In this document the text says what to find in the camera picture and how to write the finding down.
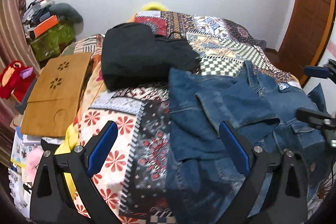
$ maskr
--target blue gripper pad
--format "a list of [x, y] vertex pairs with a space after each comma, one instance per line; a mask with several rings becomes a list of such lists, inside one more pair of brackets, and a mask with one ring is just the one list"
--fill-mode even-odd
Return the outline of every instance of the blue gripper pad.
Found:
[[249, 157], [225, 122], [221, 122], [219, 125], [219, 138], [229, 152], [237, 171], [248, 177], [250, 173]]
[[88, 160], [87, 175], [92, 178], [98, 174], [103, 166], [113, 144], [118, 136], [118, 126], [115, 122], [108, 121], [99, 135], [103, 134], [102, 138], [97, 143]]
[[305, 66], [303, 73], [310, 77], [326, 79], [330, 75], [330, 71], [325, 67]]

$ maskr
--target pink stripe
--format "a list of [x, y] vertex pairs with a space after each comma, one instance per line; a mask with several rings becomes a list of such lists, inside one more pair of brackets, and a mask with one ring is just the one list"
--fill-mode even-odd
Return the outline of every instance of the pink stripe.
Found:
[[329, 40], [327, 50], [336, 58], [336, 45], [331, 40]]

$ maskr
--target brown wooden door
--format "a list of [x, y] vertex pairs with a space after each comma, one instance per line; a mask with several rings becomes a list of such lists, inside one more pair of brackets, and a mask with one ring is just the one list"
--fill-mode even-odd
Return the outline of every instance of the brown wooden door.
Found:
[[334, 15], [335, 0], [295, 0], [293, 14], [279, 50], [283, 67], [303, 84], [306, 65], [315, 66], [320, 59]]

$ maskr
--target bed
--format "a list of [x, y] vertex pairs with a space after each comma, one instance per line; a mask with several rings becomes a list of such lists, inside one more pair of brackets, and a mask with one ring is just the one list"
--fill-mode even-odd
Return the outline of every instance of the bed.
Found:
[[[140, 12], [134, 21], [149, 25], [156, 34], [176, 32], [186, 37], [202, 59], [196, 74], [234, 77], [244, 60], [251, 60], [255, 71], [300, 88], [296, 78], [274, 67], [248, 31], [232, 21], [164, 11]], [[95, 60], [73, 123], [78, 144], [85, 145], [109, 120], [118, 125], [118, 138], [92, 180], [122, 223], [176, 223], [165, 198], [170, 124], [167, 83], [106, 90], [100, 63], [103, 40], [104, 35], [94, 35], [78, 42], [74, 50], [90, 51]], [[80, 214], [89, 217], [77, 192], [74, 203]]]

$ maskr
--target purple ear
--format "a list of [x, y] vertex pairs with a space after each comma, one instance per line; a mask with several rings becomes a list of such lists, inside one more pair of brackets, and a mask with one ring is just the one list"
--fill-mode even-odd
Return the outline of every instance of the purple ear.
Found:
[[34, 71], [33, 67], [30, 67], [28, 69], [24, 69], [23, 71], [20, 72], [20, 76], [22, 79], [26, 79], [27, 77], [29, 77]]

